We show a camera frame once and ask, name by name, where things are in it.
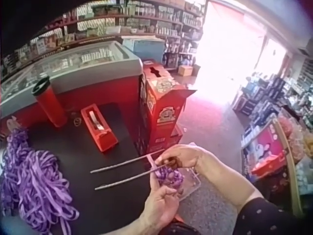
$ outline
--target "metal skewer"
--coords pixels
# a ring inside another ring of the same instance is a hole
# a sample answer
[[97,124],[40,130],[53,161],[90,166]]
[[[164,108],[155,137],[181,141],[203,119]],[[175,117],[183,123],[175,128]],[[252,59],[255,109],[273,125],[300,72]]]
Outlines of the metal skewer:
[[149,170],[149,171],[143,172],[143,173],[141,173],[141,174],[139,174],[139,175],[133,176],[133,177],[128,178],[128,179],[126,179],[126,180],[121,180],[121,181],[118,181],[118,182],[115,182],[115,183],[112,183],[112,184],[99,186],[99,187],[95,188],[94,190],[100,190],[100,189],[105,189],[105,188],[111,188],[111,187],[113,187],[113,186],[116,186],[116,185],[119,185],[119,184],[122,184],[122,183],[126,183],[126,182],[128,182],[128,181],[137,179],[137,178],[139,178],[139,177],[141,177],[141,176],[150,174],[151,172],[157,171],[157,170],[159,170],[160,168],[166,166],[167,164],[158,166],[158,167],[155,168],[155,169],[151,169],[151,170]]
[[149,153],[149,154],[141,156],[139,158],[134,158],[134,159],[131,159],[129,161],[125,161],[123,163],[119,163],[119,164],[116,164],[116,165],[110,165],[110,166],[107,166],[107,167],[104,167],[104,168],[100,168],[100,169],[97,169],[97,170],[92,170],[90,173],[93,174],[93,173],[102,172],[102,171],[105,171],[105,170],[111,170],[111,169],[117,168],[119,166],[127,165],[129,163],[136,162],[136,161],[138,161],[140,159],[147,158],[149,155],[152,155],[152,154],[155,154],[155,153],[158,153],[158,152],[161,152],[161,151],[164,151],[164,149],[161,149],[161,150],[153,152],[153,153]]

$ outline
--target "person's left hand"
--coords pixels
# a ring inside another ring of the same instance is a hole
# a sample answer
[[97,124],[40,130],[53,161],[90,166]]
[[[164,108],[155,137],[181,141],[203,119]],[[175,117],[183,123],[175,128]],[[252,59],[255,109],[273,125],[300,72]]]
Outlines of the person's left hand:
[[150,174],[150,187],[151,192],[140,219],[146,226],[153,227],[158,233],[175,217],[179,199],[176,189],[167,186],[160,187],[154,172]]

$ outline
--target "polka dot sleeve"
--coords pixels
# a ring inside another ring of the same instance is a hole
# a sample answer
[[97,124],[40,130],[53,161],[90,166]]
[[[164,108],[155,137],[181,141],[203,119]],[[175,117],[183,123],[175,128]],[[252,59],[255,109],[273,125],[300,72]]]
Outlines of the polka dot sleeve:
[[237,217],[233,235],[294,234],[297,219],[263,198],[248,202]]

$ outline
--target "hand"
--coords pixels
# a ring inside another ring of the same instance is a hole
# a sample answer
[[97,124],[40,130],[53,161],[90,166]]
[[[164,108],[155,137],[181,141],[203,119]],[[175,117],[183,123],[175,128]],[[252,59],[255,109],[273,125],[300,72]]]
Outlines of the hand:
[[145,202],[145,209],[140,216],[144,226],[150,227],[158,234],[168,225],[178,210],[179,199],[176,189],[167,186],[160,187],[155,173],[150,174],[151,192]]
[[156,160],[156,164],[170,162],[169,166],[173,168],[194,167],[205,152],[207,151],[196,145],[176,144],[165,150]]

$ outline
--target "person's right hand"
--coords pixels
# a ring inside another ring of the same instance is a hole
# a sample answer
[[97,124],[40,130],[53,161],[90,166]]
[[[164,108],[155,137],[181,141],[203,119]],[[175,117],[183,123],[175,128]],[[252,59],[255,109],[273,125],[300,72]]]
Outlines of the person's right hand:
[[156,160],[157,165],[167,164],[172,168],[194,167],[198,159],[207,152],[205,149],[189,144],[176,144],[165,150]]

